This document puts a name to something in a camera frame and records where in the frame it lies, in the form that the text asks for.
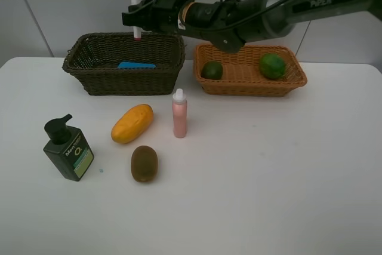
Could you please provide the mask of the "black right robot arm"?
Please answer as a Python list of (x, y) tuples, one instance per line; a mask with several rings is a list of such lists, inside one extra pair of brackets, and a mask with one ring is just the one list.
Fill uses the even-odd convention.
[(296, 23), (367, 11), (381, 18), (381, 0), (142, 0), (122, 14), (126, 26), (208, 41), (234, 54), (245, 44), (282, 38)]

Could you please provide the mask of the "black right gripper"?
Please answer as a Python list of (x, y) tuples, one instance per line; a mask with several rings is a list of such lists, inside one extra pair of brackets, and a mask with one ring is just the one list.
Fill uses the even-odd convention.
[(180, 8), (187, 0), (142, 0), (122, 13), (122, 24), (157, 33), (173, 33), (185, 36), (179, 25)]

